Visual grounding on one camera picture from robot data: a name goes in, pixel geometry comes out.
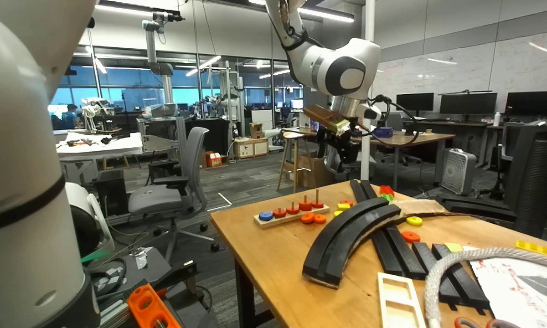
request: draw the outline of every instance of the workbench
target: workbench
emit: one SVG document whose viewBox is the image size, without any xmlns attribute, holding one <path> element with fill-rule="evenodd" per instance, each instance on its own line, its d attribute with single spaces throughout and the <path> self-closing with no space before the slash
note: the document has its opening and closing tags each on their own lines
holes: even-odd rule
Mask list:
<svg viewBox="0 0 547 328">
<path fill-rule="evenodd" d="M 313 191 L 293 193 L 255 204 L 229 207 L 211 213 L 211 222 L 235 257 L 238 326 L 257 326 L 271 315 L 280 326 L 381 326 L 377 271 L 381 264 L 371 242 L 364 240 L 351 253 L 342 280 L 337 289 L 309 282 L 302 277 L 302 264 L 311 242 L 320 233 L 322 224 L 288 222 L 262 229 L 253 222 L 253 215 L 264 209 L 288 207 L 289 202 L 304 195 L 313 198 Z M 319 187 L 319 200 L 333 211 L 339 200 L 353 200 L 348 182 Z M 494 226 L 468 215 L 430 217 L 421 228 L 399 224 L 421 235 L 426 244 L 457 242 L 464 246 L 512 248 L 515 240 L 545 244 L 539 238 Z M 413 280 L 422 306 L 424 280 Z M 258 291 L 269 311 L 255 313 L 253 288 Z M 490 320 L 490 313 L 479 315 L 474 308 L 459 306 L 452 311 L 439 304 L 441 326 L 453 326 L 455 317 L 466 317 L 477 326 Z"/>
</svg>

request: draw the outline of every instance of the blue object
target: blue object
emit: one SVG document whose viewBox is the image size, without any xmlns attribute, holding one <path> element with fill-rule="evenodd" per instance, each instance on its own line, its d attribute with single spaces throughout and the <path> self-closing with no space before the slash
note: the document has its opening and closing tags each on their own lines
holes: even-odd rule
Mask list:
<svg viewBox="0 0 547 328">
<path fill-rule="evenodd" d="M 379 127 L 379 129 L 375 131 L 375 136 L 377 136 L 377 138 L 390 138 L 390 136 L 393 136 L 393 131 L 391 131 L 390 127 Z"/>
<path fill-rule="evenodd" d="M 271 211 L 260 211 L 258 213 L 258 220 L 271 220 L 273 218 L 273 213 Z"/>
</svg>

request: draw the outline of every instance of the person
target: person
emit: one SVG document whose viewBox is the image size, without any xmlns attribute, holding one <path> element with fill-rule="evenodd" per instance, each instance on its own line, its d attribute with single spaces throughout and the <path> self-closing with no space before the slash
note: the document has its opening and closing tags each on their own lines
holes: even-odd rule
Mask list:
<svg viewBox="0 0 547 328">
<path fill-rule="evenodd" d="M 61 129 L 74 129 L 76 122 L 78 122 L 76 105 L 67 104 L 67 111 L 61 113 L 61 116 L 60 116 L 60 127 Z"/>
</svg>

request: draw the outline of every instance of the gray carpet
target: gray carpet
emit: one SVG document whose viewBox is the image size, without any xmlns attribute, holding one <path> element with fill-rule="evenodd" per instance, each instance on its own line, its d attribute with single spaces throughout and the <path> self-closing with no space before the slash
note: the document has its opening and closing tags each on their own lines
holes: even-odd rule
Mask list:
<svg viewBox="0 0 547 328">
<path fill-rule="evenodd" d="M 280 153 L 267 153 L 264 156 L 242 158 L 227 162 L 220 167 L 202 169 L 200 184 L 207 197 L 207 207 L 222 206 L 224 200 L 218 197 L 222 193 L 233 202 L 233 206 L 242 206 L 247 202 L 257 202 L 278 195 L 291 193 L 289 184 L 282 184 L 280 191 L 275 189 L 278 177 Z M 145 180 L 145 164 L 125 167 L 125 186 L 127 191 L 138 187 Z M 410 162 L 399 169 L 399 191 L 417 197 L 433 197 L 443 193 L 437 187 L 432 187 L 433 164 L 422 162 L 421 166 Z M 494 184 L 494 173 L 477 171 L 474 177 L 474 187 L 483 189 Z M 390 184 L 391 182 L 391 162 L 377 162 L 371 175 L 373 184 Z M 200 213 L 191 220 L 180 224 L 189 231 L 198 231 L 200 222 L 207 222 L 209 213 Z M 196 282 L 211 291 L 213 313 L 218 326 L 235 328 L 236 320 L 236 297 L 235 297 L 235 277 L 233 277 L 233 259 L 224 242 L 218 242 L 220 249 L 211 251 L 209 242 L 191 237 L 178 237 L 176 248 L 171 257 L 171 264 L 178 266 L 184 260 L 193 259 L 198 266 Z M 164 251 L 165 238 L 154 242 L 158 249 Z"/>
</svg>

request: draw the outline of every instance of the floor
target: floor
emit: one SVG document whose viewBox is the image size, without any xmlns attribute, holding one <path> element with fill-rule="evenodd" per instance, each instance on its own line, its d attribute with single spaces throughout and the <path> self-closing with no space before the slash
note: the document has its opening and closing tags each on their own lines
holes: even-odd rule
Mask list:
<svg viewBox="0 0 547 328">
<path fill-rule="evenodd" d="M 257 202 L 278 195 L 291 193 L 291 184 L 282 184 L 282 189 L 277 191 L 277 177 L 280 153 L 267 153 L 264 156 L 242 158 L 227 162 L 220 167 L 202 169 L 200 182 L 202 189 L 207 197 L 207 207 L 224 206 L 226 202 L 220 198 L 224 195 L 233 206 L 242 206 L 247 202 Z M 145 164 L 125 167 L 125 186 L 127 191 L 144 184 L 145 180 Z M 430 197 L 439 193 L 439 189 L 432 187 L 433 164 L 415 164 L 401 166 L 399 169 L 399 191 L 406 195 Z M 390 184 L 391 182 L 391 162 L 388 156 L 377 160 L 373 177 L 373 184 Z M 494 184 L 494 173 L 477 171 L 474 178 L 474 187 L 490 187 Z M 191 231 L 198 229 L 200 222 L 207 222 L 209 213 L 200 213 L 191 220 L 182 222 L 182 228 Z M 134 238 L 140 238 L 138 231 L 116 228 L 116 237 L 131 244 Z M 211 251 L 209 242 L 200 238 L 180 237 L 176 240 L 176 249 L 171 257 L 171 264 L 182 264 L 184 260 L 193 259 L 198 266 L 196 284 L 204 286 L 211 293 L 211 310 L 216 317 L 216 326 L 235 328 L 236 320 L 236 297 L 235 297 L 235 277 L 233 277 L 233 259 L 224 242 L 218 242 L 220 249 Z"/>
</svg>

